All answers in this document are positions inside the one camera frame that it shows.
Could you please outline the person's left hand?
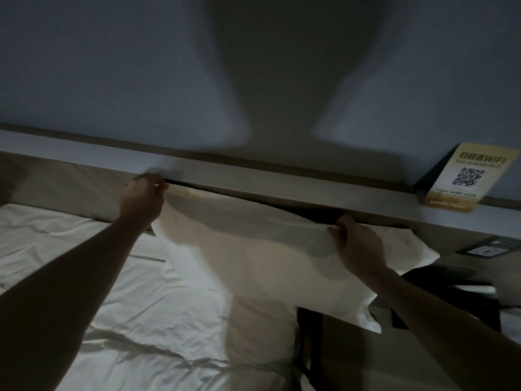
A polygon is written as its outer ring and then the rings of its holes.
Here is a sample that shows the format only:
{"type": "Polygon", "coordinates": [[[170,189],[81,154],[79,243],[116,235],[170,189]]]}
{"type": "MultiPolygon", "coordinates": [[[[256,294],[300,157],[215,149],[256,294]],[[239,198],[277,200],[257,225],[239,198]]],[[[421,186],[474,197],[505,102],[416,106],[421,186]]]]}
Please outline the person's left hand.
{"type": "Polygon", "coordinates": [[[138,194],[136,176],[122,190],[116,223],[143,232],[159,217],[163,204],[164,195],[157,197],[138,194]]]}

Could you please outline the person's right hand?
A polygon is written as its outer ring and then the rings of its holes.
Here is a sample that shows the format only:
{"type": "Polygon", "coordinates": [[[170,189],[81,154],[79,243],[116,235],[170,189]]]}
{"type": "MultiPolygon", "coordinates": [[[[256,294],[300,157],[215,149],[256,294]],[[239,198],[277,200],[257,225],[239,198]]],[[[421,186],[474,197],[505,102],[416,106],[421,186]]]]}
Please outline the person's right hand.
{"type": "Polygon", "coordinates": [[[387,270],[383,242],[370,228],[359,224],[358,235],[346,245],[335,245],[344,267],[367,286],[387,270]]]}

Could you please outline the white pillow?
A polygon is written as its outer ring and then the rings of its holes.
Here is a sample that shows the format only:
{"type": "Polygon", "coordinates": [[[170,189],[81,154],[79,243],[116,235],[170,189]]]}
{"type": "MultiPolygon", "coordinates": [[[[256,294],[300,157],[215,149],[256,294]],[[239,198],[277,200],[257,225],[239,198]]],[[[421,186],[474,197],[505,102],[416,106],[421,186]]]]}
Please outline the white pillow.
{"type": "Polygon", "coordinates": [[[342,264],[328,225],[268,205],[169,184],[152,228],[189,284],[276,301],[381,333],[377,294],[342,264]]]}

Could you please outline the person's left forearm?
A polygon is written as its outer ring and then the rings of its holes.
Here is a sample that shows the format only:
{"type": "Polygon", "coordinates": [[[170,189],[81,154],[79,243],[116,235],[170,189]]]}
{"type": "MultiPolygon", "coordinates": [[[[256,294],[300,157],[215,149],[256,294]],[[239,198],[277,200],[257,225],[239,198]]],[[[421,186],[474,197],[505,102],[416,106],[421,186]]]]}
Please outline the person's left forearm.
{"type": "Polygon", "coordinates": [[[121,215],[0,295],[0,391],[55,391],[152,222],[121,215]]]}

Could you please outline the person's right forearm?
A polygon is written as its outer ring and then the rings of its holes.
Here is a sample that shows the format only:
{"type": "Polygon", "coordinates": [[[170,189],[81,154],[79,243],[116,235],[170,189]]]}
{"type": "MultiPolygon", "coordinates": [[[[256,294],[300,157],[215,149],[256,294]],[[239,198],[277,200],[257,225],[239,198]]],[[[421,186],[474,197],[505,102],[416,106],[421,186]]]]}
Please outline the person's right forearm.
{"type": "Polygon", "coordinates": [[[521,391],[521,345],[386,267],[363,281],[461,391],[521,391]]]}

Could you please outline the grey headboard with ledge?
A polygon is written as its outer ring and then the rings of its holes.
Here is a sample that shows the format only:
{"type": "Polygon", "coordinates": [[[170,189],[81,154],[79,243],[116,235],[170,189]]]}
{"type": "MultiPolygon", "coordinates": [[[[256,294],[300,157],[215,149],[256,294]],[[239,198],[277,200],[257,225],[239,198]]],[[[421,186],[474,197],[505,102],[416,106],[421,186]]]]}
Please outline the grey headboard with ledge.
{"type": "Polygon", "coordinates": [[[201,155],[72,133],[0,123],[0,152],[110,170],[159,172],[178,183],[212,191],[352,210],[521,241],[521,204],[486,199],[471,213],[420,205],[411,188],[310,169],[201,155]]]}

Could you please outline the black bedside device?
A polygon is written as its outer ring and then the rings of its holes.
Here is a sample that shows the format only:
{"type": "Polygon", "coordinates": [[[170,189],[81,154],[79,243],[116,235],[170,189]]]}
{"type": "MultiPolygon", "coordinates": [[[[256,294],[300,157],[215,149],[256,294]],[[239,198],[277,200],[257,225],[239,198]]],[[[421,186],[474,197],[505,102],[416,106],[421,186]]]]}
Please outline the black bedside device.
{"type": "Polygon", "coordinates": [[[497,290],[489,282],[472,280],[475,274],[470,269],[429,265],[412,269],[402,277],[500,332],[497,290]]]}

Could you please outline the yellow code sign card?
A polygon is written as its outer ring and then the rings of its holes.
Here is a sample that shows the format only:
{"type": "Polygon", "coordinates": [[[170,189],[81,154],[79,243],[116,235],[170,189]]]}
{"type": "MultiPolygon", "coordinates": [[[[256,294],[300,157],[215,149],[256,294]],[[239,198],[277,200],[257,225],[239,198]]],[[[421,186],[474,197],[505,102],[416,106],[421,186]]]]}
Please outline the yellow code sign card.
{"type": "Polygon", "coordinates": [[[422,206],[471,213],[521,150],[463,142],[415,184],[422,206]]]}

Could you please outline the grey-brown bedside table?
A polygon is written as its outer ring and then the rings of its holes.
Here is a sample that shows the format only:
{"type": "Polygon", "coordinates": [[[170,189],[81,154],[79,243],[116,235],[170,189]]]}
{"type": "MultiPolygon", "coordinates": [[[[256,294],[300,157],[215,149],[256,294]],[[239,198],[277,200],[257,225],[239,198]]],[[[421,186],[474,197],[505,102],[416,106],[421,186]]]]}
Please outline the grey-brown bedside table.
{"type": "Polygon", "coordinates": [[[409,331],[392,326],[391,310],[377,298],[371,314],[381,333],[324,316],[322,375],[338,391],[459,391],[409,331]]]}

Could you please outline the white bed sheet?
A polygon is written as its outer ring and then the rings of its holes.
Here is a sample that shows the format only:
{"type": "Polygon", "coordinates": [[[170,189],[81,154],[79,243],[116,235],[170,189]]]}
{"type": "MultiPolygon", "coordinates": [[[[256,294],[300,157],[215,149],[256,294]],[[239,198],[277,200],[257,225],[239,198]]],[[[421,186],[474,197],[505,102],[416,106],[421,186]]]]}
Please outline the white bed sheet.
{"type": "Polygon", "coordinates": [[[140,236],[56,391],[290,391],[296,308],[188,285],[140,236]]]}

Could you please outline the dark wall switch panel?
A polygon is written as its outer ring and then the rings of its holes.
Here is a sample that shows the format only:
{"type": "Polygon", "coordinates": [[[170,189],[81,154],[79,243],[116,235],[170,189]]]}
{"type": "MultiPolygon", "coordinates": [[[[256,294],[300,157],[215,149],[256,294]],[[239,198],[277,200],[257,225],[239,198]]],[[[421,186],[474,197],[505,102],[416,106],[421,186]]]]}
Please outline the dark wall switch panel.
{"type": "Polygon", "coordinates": [[[521,251],[521,239],[492,236],[464,249],[455,251],[455,253],[463,256],[491,259],[517,251],[521,251]]]}

